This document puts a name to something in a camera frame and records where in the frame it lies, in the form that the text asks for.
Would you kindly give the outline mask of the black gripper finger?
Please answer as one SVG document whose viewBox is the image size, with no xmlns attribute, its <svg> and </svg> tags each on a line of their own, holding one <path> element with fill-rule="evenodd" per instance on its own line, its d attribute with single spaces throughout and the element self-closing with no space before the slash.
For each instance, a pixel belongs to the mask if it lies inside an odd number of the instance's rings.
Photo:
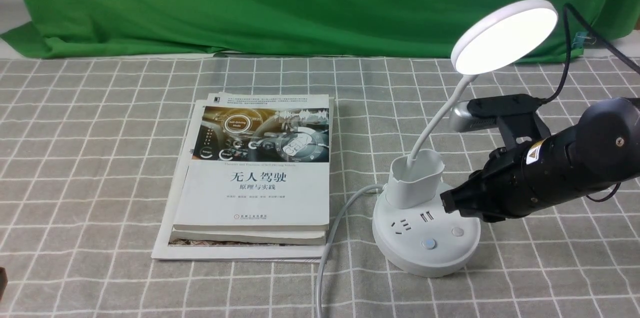
<svg viewBox="0 0 640 318">
<path fill-rule="evenodd" d="M 462 217 L 482 218 L 480 200 L 483 198 L 483 184 L 467 181 L 456 188 L 450 188 L 439 194 L 446 213 L 459 213 Z"/>
</svg>

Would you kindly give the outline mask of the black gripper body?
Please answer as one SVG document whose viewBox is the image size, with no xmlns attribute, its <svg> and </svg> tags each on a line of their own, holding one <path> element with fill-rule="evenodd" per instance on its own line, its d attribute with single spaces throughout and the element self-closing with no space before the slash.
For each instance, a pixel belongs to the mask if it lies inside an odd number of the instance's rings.
<svg viewBox="0 0 640 318">
<path fill-rule="evenodd" d="M 594 175 L 578 163 L 574 141 L 552 136 L 492 156 L 467 183 L 467 215 L 486 222 L 522 218 L 592 193 Z"/>
</svg>

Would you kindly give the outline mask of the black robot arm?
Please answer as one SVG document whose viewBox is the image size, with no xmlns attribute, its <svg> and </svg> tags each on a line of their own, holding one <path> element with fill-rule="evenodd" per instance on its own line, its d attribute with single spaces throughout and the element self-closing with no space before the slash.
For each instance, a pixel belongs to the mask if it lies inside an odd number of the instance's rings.
<svg viewBox="0 0 640 318">
<path fill-rule="evenodd" d="M 599 101 L 555 135 L 535 110 L 507 115 L 500 105 L 496 126 L 503 147 L 462 185 L 441 193 L 445 212 L 492 223 L 617 191 L 639 176 L 638 104 L 637 98 Z"/>
</svg>

